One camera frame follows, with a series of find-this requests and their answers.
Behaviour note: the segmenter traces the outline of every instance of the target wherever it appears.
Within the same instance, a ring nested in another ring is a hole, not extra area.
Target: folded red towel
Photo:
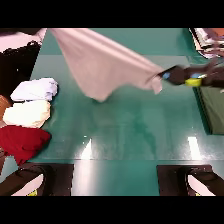
[[[0,147],[6,156],[14,156],[18,165],[34,157],[51,134],[39,128],[8,125],[0,128]]]

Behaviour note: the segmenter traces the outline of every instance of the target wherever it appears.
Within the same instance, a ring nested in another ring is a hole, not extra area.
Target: glossy tabletop
[[[164,69],[207,62],[186,28],[93,30]],[[163,82],[154,95],[125,86],[98,103],[80,91],[50,31],[31,79],[42,77],[54,78],[60,89],[43,126],[52,140],[31,161],[74,163],[72,195],[158,195],[157,164],[199,161],[224,176],[224,136],[206,133],[192,88]]]

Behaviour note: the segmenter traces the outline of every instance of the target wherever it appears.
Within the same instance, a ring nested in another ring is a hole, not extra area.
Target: green folded fabric
[[[201,87],[197,92],[210,132],[224,134],[224,93],[212,87]]]

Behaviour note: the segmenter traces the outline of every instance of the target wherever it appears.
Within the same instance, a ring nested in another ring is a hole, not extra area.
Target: folded white towel
[[[21,82],[11,94],[13,101],[47,100],[57,94],[58,83],[53,78]]]
[[[161,91],[163,71],[148,59],[87,28],[52,28],[68,67],[88,97],[104,101],[116,88],[130,84]]]
[[[5,110],[3,121],[7,125],[40,128],[50,117],[50,106],[46,100],[14,103]]]

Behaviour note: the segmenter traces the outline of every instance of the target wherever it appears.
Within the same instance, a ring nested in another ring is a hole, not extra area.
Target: cream cloth
[[[77,84],[90,98],[104,101],[116,88],[162,89],[163,69],[134,51],[87,28],[51,28]]]
[[[50,117],[50,106],[46,100],[14,103],[5,110],[3,121],[7,125],[40,128]]]

